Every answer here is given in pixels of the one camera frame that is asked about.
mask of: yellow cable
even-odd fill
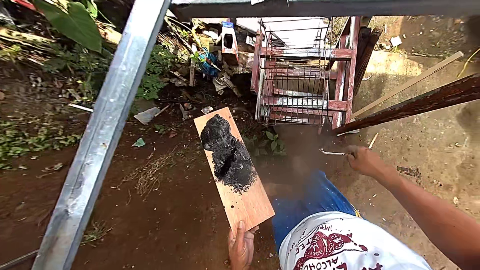
[[[475,54],[477,54],[477,52],[479,52],[479,51],[480,51],[480,48],[479,48],[476,52],[474,52],[474,53],[468,58],[468,60],[467,60],[467,61],[465,62],[465,64],[463,65],[463,69],[462,69],[462,71],[460,71],[460,74],[457,76],[457,78],[460,78],[460,76],[462,75],[462,73],[463,73],[463,72],[465,71],[465,69],[467,68],[468,62],[470,62],[470,60],[471,60],[471,59],[475,56]]]

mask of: metal pole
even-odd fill
[[[32,269],[72,266],[169,5],[135,1]]]

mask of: person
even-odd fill
[[[373,177],[408,211],[431,242],[463,270],[480,269],[480,225],[446,200],[400,176],[366,147],[347,147],[350,166]],[[368,222],[316,171],[302,201],[274,200],[272,219],[283,270],[431,270],[420,255],[382,228]],[[232,270],[248,269],[253,234],[240,222],[230,231]]]

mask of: wire cage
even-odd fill
[[[331,61],[333,17],[262,18],[266,37],[260,64],[258,122],[323,125],[334,72]]]

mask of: hand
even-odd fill
[[[245,223],[239,222],[237,236],[233,235],[232,230],[228,234],[228,254],[232,270],[246,270],[250,267],[253,259],[253,234],[258,230],[255,226],[249,231],[245,231]]]
[[[379,155],[366,147],[351,145],[346,148],[346,152],[352,169],[377,180],[392,169],[380,159]]]

